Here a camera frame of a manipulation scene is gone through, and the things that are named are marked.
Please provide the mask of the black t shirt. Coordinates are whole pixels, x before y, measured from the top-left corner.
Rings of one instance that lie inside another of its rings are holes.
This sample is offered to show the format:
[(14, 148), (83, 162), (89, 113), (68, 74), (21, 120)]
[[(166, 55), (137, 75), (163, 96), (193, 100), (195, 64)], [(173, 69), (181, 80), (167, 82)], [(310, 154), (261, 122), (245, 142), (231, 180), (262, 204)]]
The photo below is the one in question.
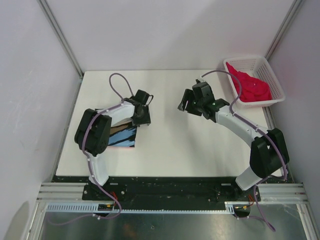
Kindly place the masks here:
[(91, 126), (91, 137), (96, 152), (102, 153), (109, 146), (134, 147), (137, 127), (132, 117), (135, 107), (131, 104), (120, 104), (106, 109), (95, 109), (95, 121)]

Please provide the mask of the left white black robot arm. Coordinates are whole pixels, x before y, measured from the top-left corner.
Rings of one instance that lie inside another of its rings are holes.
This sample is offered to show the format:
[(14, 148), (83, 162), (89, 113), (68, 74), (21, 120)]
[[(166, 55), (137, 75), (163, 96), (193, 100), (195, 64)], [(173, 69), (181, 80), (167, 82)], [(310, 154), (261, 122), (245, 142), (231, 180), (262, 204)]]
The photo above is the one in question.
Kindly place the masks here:
[(121, 97), (120, 103), (109, 108), (84, 111), (74, 135), (74, 142), (86, 156), (93, 194), (100, 200), (110, 196), (111, 188), (105, 184), (109, 179), (107, 164), (101, 155), (108, 146), (130, 141), (135, 145), (137, 128), (151, 124), (149, 104), (152, 94), (138, 90), (130, 97)]

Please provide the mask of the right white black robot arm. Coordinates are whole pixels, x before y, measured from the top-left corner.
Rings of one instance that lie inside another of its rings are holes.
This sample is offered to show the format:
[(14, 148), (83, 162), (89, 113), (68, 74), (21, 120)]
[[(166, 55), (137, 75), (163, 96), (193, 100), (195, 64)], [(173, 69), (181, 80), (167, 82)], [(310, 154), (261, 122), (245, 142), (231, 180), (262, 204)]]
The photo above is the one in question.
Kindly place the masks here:
[(177, 108), (224, 126), (250, 147), (249, 166), (230, 188), (235, 200), (242, 201), (251, 187), (279, 169), (283, 170), (283, 177), (287, 177), (286, 165), (290, 157), (283, 132), (278, 128), (270, 130), (259, 126), (236, 113), (226, 100), (214, 97), (207, 82), (198, 81), (191, 89), (186, 89)]

